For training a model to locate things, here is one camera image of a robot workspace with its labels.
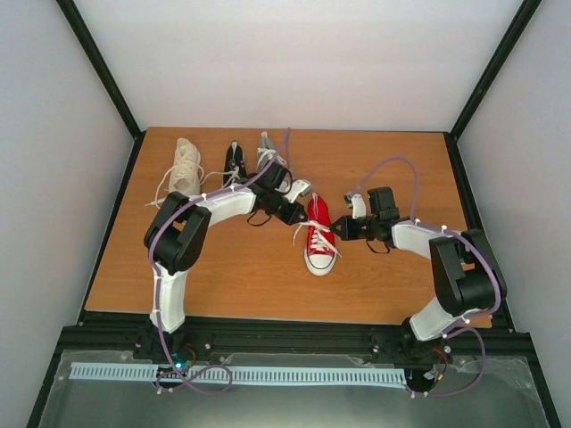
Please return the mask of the white shoelace of red shoe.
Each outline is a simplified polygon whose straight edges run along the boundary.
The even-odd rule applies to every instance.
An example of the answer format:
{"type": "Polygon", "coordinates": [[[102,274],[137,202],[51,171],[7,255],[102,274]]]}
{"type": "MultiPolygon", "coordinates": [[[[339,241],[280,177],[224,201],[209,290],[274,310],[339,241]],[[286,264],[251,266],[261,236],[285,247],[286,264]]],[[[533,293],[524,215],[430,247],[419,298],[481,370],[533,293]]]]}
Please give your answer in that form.
{"type": "Polygon", "coordinates": [[[335,258],[339,251],[335,245],[335,236],[331,230],[331,219],[329,216],[319,216],[310,218],[308,221],[301,223],[294,231],[293,243],[300,231],[307,228],[307,239],[305,245],[305,255],[312,256],[327,256],[335,258]]]}

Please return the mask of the red canvas sneaker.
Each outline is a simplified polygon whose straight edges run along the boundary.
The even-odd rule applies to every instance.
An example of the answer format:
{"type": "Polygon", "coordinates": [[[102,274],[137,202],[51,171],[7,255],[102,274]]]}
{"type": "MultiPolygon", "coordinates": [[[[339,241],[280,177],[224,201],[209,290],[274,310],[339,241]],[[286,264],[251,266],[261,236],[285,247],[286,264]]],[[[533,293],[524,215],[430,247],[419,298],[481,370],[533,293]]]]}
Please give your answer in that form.
{"type": "Polygon", "coordinates": [[[325,200],[314,193],[308,204],[309,221],[304,260],[308,270],[315,276],[325,276],[334,267],[338,250],[332,222],[325,200]]]}

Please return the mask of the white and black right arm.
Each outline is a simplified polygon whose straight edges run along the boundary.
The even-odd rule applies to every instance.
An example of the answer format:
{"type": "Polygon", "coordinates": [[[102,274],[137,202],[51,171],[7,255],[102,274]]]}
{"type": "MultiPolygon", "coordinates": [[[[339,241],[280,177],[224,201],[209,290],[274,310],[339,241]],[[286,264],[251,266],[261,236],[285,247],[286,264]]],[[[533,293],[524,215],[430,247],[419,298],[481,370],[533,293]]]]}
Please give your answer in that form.
{"type": "Polygon", "coordinates": [[[389,187],[369,190],[367,199],[356,192],[343,198],[352,213],[333,223],[341,240],[379,241],[388,251],[408,251],[430,261],[435,296],[405,322],[416,341],[444,338],[457,325],[499,308],[506,286],[482,230],[459,232],[403,218],[389,187]]]}

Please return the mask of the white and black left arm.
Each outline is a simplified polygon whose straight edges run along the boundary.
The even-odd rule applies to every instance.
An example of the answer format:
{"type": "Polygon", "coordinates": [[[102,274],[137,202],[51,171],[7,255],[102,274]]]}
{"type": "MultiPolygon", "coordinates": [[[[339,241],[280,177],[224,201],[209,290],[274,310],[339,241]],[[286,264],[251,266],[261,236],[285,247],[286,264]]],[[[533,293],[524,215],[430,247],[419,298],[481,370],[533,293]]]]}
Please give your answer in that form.
{"type": "Polygon", "coordinates": [[[177,331],[186,317],[186,280],[200,257],[210,227],[258,210],[289,226],[309,218],[297,198],[311,193],[311,182],[297,179],[287,191],[278,189],[290,175],[288,168],[273,163],[218,191],[193,197],[179,192],[168,194],[144,239],[153,270],[150,319],[160,330],[153,346],[165,358],[179,357],[186,347],[185,335],[177,331]]]}

